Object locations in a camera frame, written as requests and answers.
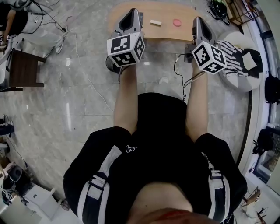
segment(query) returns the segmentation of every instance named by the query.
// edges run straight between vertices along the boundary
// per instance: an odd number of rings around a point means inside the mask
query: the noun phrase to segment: wooden board
[[[164,2],[124,2],[115,6],[108,18],[108,31],[113,32],[116,21],[122,18],[131,8],[136,8],[144,13],[144,25],[142,31],[145,38],[170,39],[190,42],[193,40],[193,20],[200,14],[191,7],[178,3]],[[182,22],[180,27],[173,25],[173,20]],[[151,20],[162,22],[156,26],[150,24]]]

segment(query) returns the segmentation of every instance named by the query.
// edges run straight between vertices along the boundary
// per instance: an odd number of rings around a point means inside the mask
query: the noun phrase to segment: black t-shirt
[[[11,7],[7,4],[0,3],[0,31],[5,31],[7,26],[7,16]],[[9,35],[18,35],[20,34],[25,25],[27,24],[28,16],[27,12],[21,10],[16,11],[12,27],[10,29]]]
[[[216,170],[226,176],[231,190],[230,213],[247,191],[225,141],[204,134],[193,143],[185,133],[186,104],[176,98],[148,93],[138,97],[137,131],[130,135],[113,127],[90,135],[64,176],[64,191],[77,214],[80,193],[116,145],[122,154],[110,168],[110,192],[105,223],[125,223],[138,192],[150,182],[178,185],[193,211],[208,215],[211,207],[207,155]]]

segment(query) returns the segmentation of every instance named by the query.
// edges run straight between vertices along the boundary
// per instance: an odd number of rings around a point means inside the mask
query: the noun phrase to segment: pink round object
[[[175,20],[173,20],[173,25],[179,27],[182,25],[182,22],[179,19],[175,19]]]

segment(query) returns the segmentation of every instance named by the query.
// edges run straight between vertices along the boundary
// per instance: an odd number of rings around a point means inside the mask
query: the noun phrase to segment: sneaker
[[[158,84],[162,84],[163,82],[168,83],[168,78],[166,76],[161,77],[161,79],[159,80]]]
[[[64,40],[62,41],[62,44],[56,48],[56,54],[59,54],[62,50],[62,47],[63,47],[63,43],[64,43]]]

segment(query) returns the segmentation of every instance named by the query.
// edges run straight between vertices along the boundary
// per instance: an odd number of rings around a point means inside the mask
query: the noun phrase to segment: marble floor
[[[52,5],[56,1],[41,2]],[[122,0],[60,0],[53,5],[51,15],[65,23],[70,32],[62,52],[51,53],[46,64],[40,66],[38,79],[45,87],[0,93],[0,114],[9,115],[15,126],[15,133],[8,141],[11,158],[23,165],[13,150],[15,147],[38,181],[46,188],[55,187],[61,197],[64,195],[63,175],[89,134],[112,126],[119,84],[117,75],[105,67],[109,37],[107,15],[120,2]],[[237,29],[215,21],[206,12],[205,0],[173,2],[196,7],[217,36]],[[45,29],[61,34],[54,24],[45,25]],[[174,74],[173,64],[184,52],[185,45],[183,42],[147,42],[144,59],[137,67],[139,93],[156,91],[160,77],[167,76],[172,89],[182,95],[182,80]],[[190,78],[191,64],[181,58],[177,72],[185,79]],[[236,160],[245,131],[248,93],[230,89],[217,75],[208,75],[208,78],[209,132],[227,141]]]

